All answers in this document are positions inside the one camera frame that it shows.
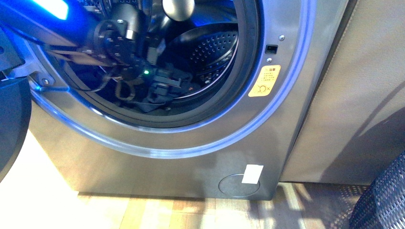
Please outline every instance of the screw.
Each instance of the screw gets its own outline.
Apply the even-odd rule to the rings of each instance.
[[[47,79],[42,79],[42,83],[44,84],[44,85],[49,85],[49,80],[47,80]]]

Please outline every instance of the front-loading washing machine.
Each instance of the front-loading washing machine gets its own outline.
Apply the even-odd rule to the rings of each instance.
[[[28,2],[0,1],[2,176],[27,131],[31,92],[30,130],[74,190],[262,200],[348,3],[171,1],[191,5],[171,11],[160,0],[66,0],[61,16]],[[97,45],[80,40],[80,15],[97,22]]]

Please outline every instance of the warning sticker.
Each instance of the warning sticker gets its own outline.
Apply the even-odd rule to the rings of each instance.
[[[259,77],[256,80],[255,85],[249,92],[249,97],[259,97],[269,95],[271,89],[273,89],[274,83],[277,80],[280,73],[280,65],[264,66],[260,71]]]

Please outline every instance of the white paper label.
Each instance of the white paper label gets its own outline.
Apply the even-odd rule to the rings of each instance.
[[[243,184],[257,184],[259,182],[260,174],[262,174],[263,166],[259,165],[246,165],[245,173],[243,174]]]

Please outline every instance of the washing machine door opening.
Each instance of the washing machine door opening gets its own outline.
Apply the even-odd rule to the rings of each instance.
[[[248,36],[246,25],[252,22],[246,19],[257,18],[257,11],[245,9],[243,1],[197,0],[184,21],[169,17],[159,0],[79,2],[91,5],[98,17],[122,18],[114,15],[130,4],[147,18],[143,47],[132,47],[146,64],[80,65],[44,49],[37,52],[71,96],[109,119],[148,128],[198,124],[221,115],[251,80],[259,41]],[[253,25],[259,31],[257,21]],[[255,48],[241,48],[246,43]]]

